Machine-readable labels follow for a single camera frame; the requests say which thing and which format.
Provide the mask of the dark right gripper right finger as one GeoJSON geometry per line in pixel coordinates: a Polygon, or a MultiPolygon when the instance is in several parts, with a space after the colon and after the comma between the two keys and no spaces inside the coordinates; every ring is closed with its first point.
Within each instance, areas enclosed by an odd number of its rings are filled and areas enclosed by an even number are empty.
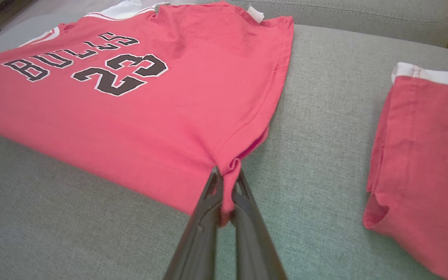
{"type": "Polygon", "coordinates": [[[238,280],[286,280],[287,275],[276,252],[254,196],[240,171],[232,191],[235,226],[236,278],[238,280]]]}

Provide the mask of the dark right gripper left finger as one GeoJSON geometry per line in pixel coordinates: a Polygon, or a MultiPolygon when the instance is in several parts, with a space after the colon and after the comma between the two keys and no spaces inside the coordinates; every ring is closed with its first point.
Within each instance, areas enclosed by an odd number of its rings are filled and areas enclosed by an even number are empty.
{"type": "Polygon", "coordinates": [[[214,167],[185,227],[164,280],[213,280],[223,177],[214,167]]]}

